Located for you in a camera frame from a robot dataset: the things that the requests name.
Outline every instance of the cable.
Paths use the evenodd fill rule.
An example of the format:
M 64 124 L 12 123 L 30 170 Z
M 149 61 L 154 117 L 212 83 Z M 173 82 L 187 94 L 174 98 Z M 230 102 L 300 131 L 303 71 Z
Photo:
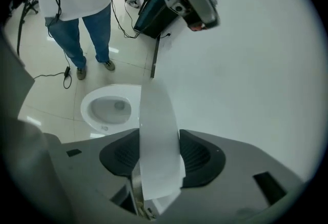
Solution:
M 129 15 L 129 17 L 130 17 L 130 19 L 131 19 L 131 27 L 132 27 L 132 29 L 133 29 L 133 20 L 132 20 L 131 15 L 130 15 L 129 12 L 127 11 L 126 3 L 124 3 L 124 8 L 125 8 L 125 11 L 127 12 L 127 14 Z
M 166 34 L 165 36 L 163 36 L 163 37 L 160 37 L 160 38 L 165 38 L 165 37 L 167 37 L 167 36 L 170 36 L 171 34 L 170 33 L 168 33 L 168 34 Z
M 68 74 L 68 76 L 71 78 L 71 81 L 70 81 L 70 84 L 68 85 L 68 87 L 65 87 L 65 79 L 66 79 L 66 77 L 64 78 L 64 81 L 63 81 L 63 87 L 64 87 L 65 89 L 69 89 L 70 86 L 71 86 L 71 84 L 72 84 L 72 77 L 71 77 L 70 74 Z
M 38 75 L 38 76 L 34 77 L 33 79 L 36 79 L 36 78 L 38 78 L 40 76 L 56 76 L 56 75 L 59 75 L 59 74 L 64 74 L 64 72 L 60 72 L 58 74 L 41 74 L 41 75 Z
M 65 53 L 64 50 L 63 50 L 63 52 L 64 52 L 65 59 L 66 59 L 66 61 L 67 61 L 67 63 L 68 63 L 68 67 L 71 68 L 70 62 L 68 62 L 68 59 L 67 59 L 67 57 L 66 57 L 66 53 Z
M 41 75 L 38 75 L 38 76 L 34 77 L 33 79 L 37 79 L 38 77 L 41 77 L 41 76 L 43 76 L 43 77 L 48 77 L 48 76 L 57 76 L 57 75 L 59 75 L 59 74 L 64 74 L 63 87 L 64 87 L 65 89 L 69 89 L 69 88 L 71 87 L 71 84 L 72 84 L 72 77 L 71 77 L 70 74 L 67 74 L 67 76 L 65 77 L 65 72 L 60 72 L 60 73 L 57 73 L 57 74 L 41 74 Z M 67 77 L 70 78 L 70 84 L 66 87 L 66 86 L 65 86 L 65 80 L 66 80 Z
M 113 0 L 111 1 L 112 3 L 112 9 L 113 9 L 113 13 L 114 13 L 114 16 L 115 16 L 115 19 L 118 23 L 118 28 L 122 30 L 123 34 L 124 34 L 124 38 L 132 38 L 132 39 L 136 39 L 140 34 L 141 32 L 137 32 L 134 36 L 130 36 L 126 33 L 126 31 L 122 28 L 121 24 L 119 23 L 118 19 L 117 19 L 117 16 L 116 16 L 116 7 L 114 5 L 114 2 Z

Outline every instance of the shoe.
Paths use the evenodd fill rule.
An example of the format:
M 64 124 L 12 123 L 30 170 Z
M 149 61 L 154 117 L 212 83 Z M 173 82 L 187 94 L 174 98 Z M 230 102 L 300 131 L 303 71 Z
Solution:
M 114 63 L 109 60 L 108 62 L 103 63 L 103 65 L 109 70 L 109 71 L 114 71 L 115 70 L 115 65 Z
M 137 4 L 137 2 L 129 2 L 127 1 L 127 4 L 132 6 L 133 8 L 139 8 L 139 5 Z
M 86 75 L 87 75 L 87 71 L 85 68 L 84 69 L 81 69 L 81 68 L 76 69 L 77 79 L 83 80 L 84 78 L 86 78 Z

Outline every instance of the white paper strip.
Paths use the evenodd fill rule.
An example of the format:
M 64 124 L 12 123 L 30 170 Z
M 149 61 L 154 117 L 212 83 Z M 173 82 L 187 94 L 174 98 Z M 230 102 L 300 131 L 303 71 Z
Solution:
M 169 95 L 155 80 L 142 85 L 139 123 L 143 198 L 169 196 L 182 185 L 178 127 Z

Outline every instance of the toilet bowl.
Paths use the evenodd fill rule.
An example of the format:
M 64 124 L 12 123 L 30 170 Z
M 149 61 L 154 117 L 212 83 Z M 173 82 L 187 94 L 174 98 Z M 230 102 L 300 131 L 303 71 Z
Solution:
M 85 122 L 98 132 L 111 135 L 139 128 L 141 86 L 110 85 L 87 94 L 81 103 Z

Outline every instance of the white floor tile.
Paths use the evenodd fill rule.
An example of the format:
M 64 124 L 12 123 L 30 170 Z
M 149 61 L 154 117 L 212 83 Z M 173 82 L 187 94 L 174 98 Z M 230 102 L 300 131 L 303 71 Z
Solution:
M 48 43 L 46 46 L 26 46 L 23 50 L 20 50 L 20 58 L 25 65 L 26 71 L 32 77 L 40 74 L 47 75 L 65 72 L 68 66 L 64 51 L 55 41 Z M 75 66 L 68 57 L 67 60 L 73 72 Z
M 147 81 L 147 80 L 151 79 L 150 74 L 151 74 L 151 71 L 145 69 L 145 71 L 144 71 L 144 73 L 143 73 L 143 80 L 144 80 L 144 81 Z
M 21 18 L 22 9 L 23 5 L 18 7 L 13 12 L 13 16 L 11 17 L 11 19 L 9 19 L 5 26 L 5 34 L 15 51 L 17 46 L 19 20 Z M 26 15 L 24 20 L 25 23 L 23 24 L 22 35 L 20 39 L 20 51 L 23 53 L 28 49 L 29 54 L 33 55 L 35 58 L 40 58 L 37 55 L 37 52 L 44 48 L 47 48 L 48 44 L 52 44 L 55 42 L 49 36 L 48 29 L 45 26 L 45 19 L 40 12 L 38 14 L 35 14 L 33 11 L 30 11 Z M 81 19 L 79 21 L 79 29 L 81 48 L 83 50 L 87 50 L 91 43 L 91 39 Z
M 130 36 L 134 36 L 137 33 L 132 29 L 131 19 L 126 12 L 123 16 L 118 16 L 118 19 L 121 26 Z M 144 34 L 140 34 L 136 39 L 124 38 L 124 34 L 118 28 L 116 20 L 115 22 L 112 20 L 111 39 L 109 42 L 109 47 L 112 49 L 110 50 L 111 59 L 144 68 L 147 54 L 149 51 L 155 50 L 155 45 L 156 40 Z
M 149 48 L 147 58 L 146 58 L 146 65 L 145 68 L 148 70 L 152 70 L 152 65 L 153 65 L 153 59 L 154 59 L 154 53 L 155 53 L 155 46 L 153 50 Z
M 44 133 L 56 135 L 62 143 L 74 142 L 74 121 L 22 106 L 18 119 L 29 122 Z
M 75 141 L 89 140 L 103 137 L 104 134 L 97 132 L 84 121 L 74 121 Z
M 78 81 L 74 105 L 74 120 L 83 121 L 80 106 L 83 98 L 91 91 L 111 84 L 141 85 L 144 79 L 144 68 L 113 60 L 116 69 L 108 71 L 95 59 L 95 53 L 87 54 L 87 77 Z
M 63 74 L 54 77 L 37 78 L 24 104 L 49 114 L 73 119 L 74 98 L 77 84 L 75 70 L 71 72 L 71 76 L 72 84 L 69 89 L 63 87 Z M 65 86 L 67 87 L 68 84 L 69 78 L 66 78 Z

